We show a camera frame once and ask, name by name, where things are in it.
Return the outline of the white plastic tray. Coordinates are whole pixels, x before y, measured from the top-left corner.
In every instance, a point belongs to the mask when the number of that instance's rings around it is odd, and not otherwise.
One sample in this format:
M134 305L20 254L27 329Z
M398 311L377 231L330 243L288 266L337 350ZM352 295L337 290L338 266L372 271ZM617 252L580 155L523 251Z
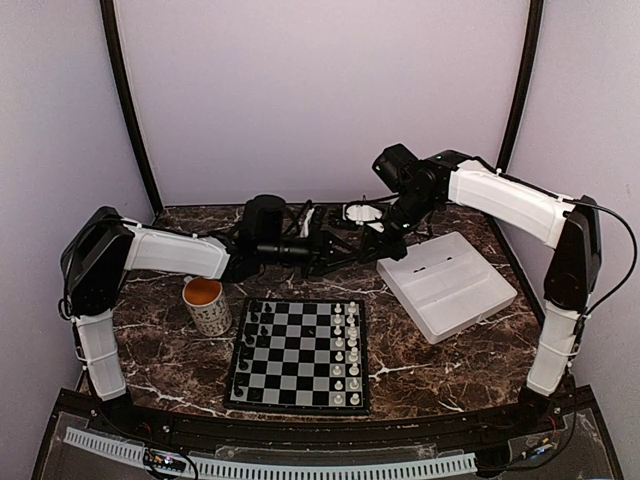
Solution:
M452 265L414 274L425 257L451 256ZM382 259L377 271L422 335L437 344L510 306L516 289L458 232L407 248L399 261Z

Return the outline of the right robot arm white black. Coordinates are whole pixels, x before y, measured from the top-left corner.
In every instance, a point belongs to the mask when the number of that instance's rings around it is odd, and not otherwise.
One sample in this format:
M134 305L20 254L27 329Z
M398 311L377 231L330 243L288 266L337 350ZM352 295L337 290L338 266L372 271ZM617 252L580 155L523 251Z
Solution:
M372 169L396 200L366 224L361 263L404 258L405 236L448 203L502 220L553 250L543 283L545 318L526 386L545 397L554 393L598 306L590 297L602 265L604 207L588 196L574 199L532 186L454 150L419 159L396 144L383 150Z

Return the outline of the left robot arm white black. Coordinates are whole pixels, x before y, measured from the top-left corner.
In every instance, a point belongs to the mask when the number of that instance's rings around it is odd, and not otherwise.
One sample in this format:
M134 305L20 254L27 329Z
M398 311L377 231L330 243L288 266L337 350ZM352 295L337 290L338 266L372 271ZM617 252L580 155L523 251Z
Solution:
M155 270L237 283L268 264L293 266L303 277L330 273L357 258L355 247L322 227L324 213L306 203L293 213L284 199L249 200L229 231L206 235L145 226L115 208L99 208L61 255L62 318L72 324L76 351L92 392L106 401L103 421L120 436L141 427L127 393L113 331L113 310L128 272Z

